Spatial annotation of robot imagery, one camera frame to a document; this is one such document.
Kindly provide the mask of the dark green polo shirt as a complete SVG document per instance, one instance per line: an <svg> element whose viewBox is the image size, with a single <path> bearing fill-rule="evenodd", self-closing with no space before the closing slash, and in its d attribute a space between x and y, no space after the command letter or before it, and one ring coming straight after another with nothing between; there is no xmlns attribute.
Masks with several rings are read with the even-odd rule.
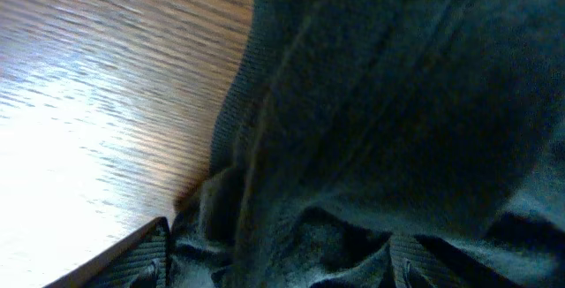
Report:
<svg viewBox="0 0 565 288"><path fill-rule="evenodd" d="M253 0L173 287L397 287L393 235L564 284L564 0Z"/></svg>

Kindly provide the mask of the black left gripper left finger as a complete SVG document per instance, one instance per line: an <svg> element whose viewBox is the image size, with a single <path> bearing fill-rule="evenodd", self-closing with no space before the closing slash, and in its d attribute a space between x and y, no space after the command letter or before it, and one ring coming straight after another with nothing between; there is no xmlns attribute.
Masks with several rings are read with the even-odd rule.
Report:
<svg viewBox="0 0 565 288"><path fill-rule="evenodd" d="M46 288L167 287L169 243L168 220L156 217Z"/></svg>

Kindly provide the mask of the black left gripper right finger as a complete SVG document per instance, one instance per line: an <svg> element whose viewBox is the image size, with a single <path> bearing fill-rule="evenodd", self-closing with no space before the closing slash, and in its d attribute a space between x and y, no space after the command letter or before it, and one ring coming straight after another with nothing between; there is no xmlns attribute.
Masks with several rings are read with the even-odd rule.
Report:
<svg viewBox="0 0 565 288"><path fill-rule="evenodd" d="M442 239L389 238L395 286L401 288L519 288Z"/></svg>

